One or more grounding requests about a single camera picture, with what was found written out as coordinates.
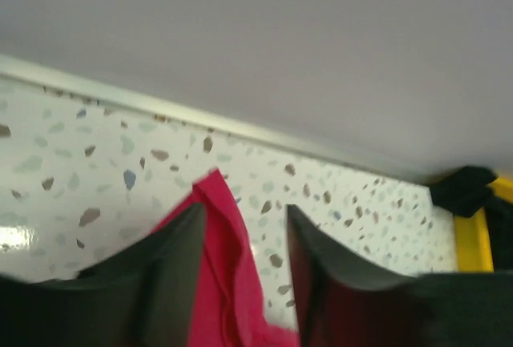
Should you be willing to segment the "pink t shirt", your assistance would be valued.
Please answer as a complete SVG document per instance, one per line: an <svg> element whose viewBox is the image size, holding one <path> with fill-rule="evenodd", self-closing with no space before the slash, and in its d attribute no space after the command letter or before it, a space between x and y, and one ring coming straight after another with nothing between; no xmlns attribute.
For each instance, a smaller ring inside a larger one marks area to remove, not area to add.
<svg viewBox="0 0 513 347"><path fill-rule="evenodd" d="M194 203L205 208L206 233L188 345L296 346L297 333L265 320L264 295L248 231L219 170L197 180L156 229Z"/></svg>

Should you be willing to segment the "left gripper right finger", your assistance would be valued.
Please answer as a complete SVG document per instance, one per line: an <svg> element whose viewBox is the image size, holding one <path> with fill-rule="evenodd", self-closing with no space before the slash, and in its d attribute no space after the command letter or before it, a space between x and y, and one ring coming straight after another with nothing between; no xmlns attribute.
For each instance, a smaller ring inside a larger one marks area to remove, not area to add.
<svg viewBox="0 0 513 347"><path fill-rule="evenodd" d="M404 276L287 207L289 264L302 346L510 346L512 275Z"/></svg>

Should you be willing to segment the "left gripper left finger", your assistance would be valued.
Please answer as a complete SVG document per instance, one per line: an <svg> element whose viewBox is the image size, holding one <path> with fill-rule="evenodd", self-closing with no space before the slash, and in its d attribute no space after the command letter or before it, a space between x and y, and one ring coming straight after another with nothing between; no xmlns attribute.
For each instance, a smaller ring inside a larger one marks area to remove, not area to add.
<svg viewBox="0 0 513 347"><path fill-rule="evenodd" d="M206 212L162 228L70 280L1 277L3 346L185 346Z"/></svg>

